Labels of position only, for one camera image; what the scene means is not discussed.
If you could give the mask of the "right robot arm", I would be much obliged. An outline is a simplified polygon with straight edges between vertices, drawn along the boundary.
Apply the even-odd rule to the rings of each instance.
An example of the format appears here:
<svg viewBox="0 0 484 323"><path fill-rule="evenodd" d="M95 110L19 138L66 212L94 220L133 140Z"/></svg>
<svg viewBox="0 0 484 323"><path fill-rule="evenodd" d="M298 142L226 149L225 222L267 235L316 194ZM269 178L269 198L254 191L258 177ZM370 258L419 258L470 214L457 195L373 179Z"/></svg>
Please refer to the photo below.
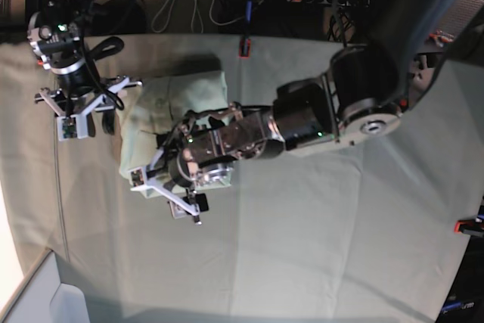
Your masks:
<svg viewBox="0 0 484 323"><path fill-rule="evenodd" d="M127 76L102 77L96 61L119 54L124 41L116 31L127 21L136 0L116 17L108 37L90 48L85 37L95 17L103 10L95 0L42 0L27 27L27 40L38 64L54 76L57 87L41 88L35 103L44 103L54 113L59 141L93 138L96 134L93 113L102 115L104 133L114 135L115 113L125 105L120 92L137 84Z"/></svg>

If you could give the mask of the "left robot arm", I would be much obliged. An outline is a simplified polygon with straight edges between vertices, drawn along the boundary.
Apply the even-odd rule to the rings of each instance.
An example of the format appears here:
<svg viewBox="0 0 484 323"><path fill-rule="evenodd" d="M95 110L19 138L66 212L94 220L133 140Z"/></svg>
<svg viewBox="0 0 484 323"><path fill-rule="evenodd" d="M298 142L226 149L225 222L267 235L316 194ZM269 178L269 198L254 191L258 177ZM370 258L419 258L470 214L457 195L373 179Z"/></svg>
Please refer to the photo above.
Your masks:
<svg viewBox="0 0 484 323"><path fill-rule="evenodd" d="M171 214L198 222L200 189L226 180L235 162L307 147L335 151L395 130L412 108L411 63L454 0L377 0L364 40L344 43L320 76L289 82L271 105L233 103L188 111L130 171L133 191L167 199Z"/></svg>

